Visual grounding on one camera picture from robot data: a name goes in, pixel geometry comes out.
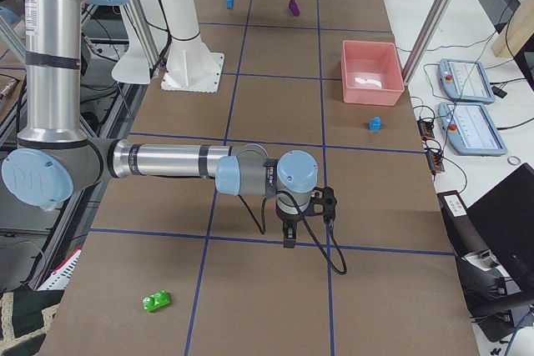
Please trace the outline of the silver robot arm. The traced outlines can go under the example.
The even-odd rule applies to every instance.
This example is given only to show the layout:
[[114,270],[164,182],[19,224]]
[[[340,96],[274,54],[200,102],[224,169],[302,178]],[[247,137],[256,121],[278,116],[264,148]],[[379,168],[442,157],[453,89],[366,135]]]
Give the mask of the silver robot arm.
[[218,192],[273,199],[284,245],[297,227],[324,215],[326,192],[306,152],[271,158],[245,146],[152,145],[90,138],[80,128],[81,13],[86,3],[128,0],[25,0],[28,116],[17,148],[1,166],[3,182],[20,201],[44,209],[111,178],[210,179]]

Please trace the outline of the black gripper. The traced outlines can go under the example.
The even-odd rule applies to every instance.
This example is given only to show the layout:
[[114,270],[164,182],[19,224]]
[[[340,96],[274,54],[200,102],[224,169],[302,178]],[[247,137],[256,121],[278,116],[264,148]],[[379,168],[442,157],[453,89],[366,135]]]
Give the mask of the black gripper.
[[296,231],[298,228],[298,224],[303,221],[302,217],[299,214],[287,213],[280,208],[276,209],[276,214],[282,221],[282,229],[284,235],[283,247],[295,248]]

